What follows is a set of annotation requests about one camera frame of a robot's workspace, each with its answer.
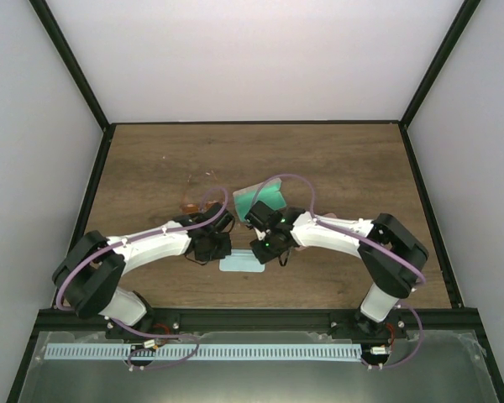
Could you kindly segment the grey glasses case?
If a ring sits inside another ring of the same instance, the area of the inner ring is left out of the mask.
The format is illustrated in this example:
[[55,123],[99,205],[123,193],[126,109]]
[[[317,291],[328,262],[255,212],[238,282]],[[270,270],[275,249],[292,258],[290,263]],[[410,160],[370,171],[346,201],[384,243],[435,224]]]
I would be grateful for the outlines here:
[[281,179],[275,178],[267,182],[255,198],[256,192],[261,184],[245,187],[233,192],[234,208],[241,222],[245,221],[245,215],[253,205],[253,200],[264,202],[273,210],[280,210],[286,207],[286,200],[281,194]]

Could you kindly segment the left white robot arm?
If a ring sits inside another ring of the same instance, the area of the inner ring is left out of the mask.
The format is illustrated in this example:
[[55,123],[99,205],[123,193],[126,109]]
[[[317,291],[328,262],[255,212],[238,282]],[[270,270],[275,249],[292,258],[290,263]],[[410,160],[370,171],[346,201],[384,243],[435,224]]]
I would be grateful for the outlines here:
[[119,287],[124,275],[157,260],[183,256],[205,265],[231,254],[234,215],[220,203],[205,212],[174,217],[165,224],[121,237],[85,234],[52,275],[56,300],[81,319],[108,317],[137,339],[155,329],[155,312],[136,291]]

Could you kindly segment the blue cleaning cloth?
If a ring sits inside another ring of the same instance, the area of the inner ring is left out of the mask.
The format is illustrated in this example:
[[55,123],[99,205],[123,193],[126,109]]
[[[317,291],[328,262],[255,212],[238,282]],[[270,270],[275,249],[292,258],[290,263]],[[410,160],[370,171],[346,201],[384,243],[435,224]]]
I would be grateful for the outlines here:
[[263,273],[265,265],[261,264],[250,249],[233,249],[230,255],[219,261],[222,272]]

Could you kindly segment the pink glasses case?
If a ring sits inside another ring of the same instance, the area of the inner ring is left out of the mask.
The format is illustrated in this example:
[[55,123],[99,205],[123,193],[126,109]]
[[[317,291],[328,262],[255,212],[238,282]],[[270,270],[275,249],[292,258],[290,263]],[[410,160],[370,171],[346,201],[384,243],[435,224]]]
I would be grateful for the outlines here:
[[327,228],[318,225],[310,212],[304,212],[293,223],[291,236],[298,249],[322,248],[333,250],[335,238]]

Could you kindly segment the orange sunglasses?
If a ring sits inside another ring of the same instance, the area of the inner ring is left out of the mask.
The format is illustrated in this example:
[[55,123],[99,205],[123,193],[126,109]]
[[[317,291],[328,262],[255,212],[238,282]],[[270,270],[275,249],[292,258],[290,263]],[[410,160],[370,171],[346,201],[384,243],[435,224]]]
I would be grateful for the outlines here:
[[222,202],[223,193],[217,190],[220,185],[214,170],[200,169],[186,177],[180,201],[180,210],[185,214],[202,212],[216,202]]

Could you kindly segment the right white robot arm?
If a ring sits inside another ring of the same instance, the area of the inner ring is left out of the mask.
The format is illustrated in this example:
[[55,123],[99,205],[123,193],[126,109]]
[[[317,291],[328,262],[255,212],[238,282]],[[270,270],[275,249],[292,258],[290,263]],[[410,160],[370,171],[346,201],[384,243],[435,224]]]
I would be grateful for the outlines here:
[[250,247],[261,264],[276,259],[285,266],[298,248],[327,249],[360,259],[372,286],[354,315],[354,327],[366,338],[379,336],[391,310],[425,282],[422,270],[428,250],[391,214],[343,220],[294,207],[282,212],[258,201],[245,221],[256,232]]

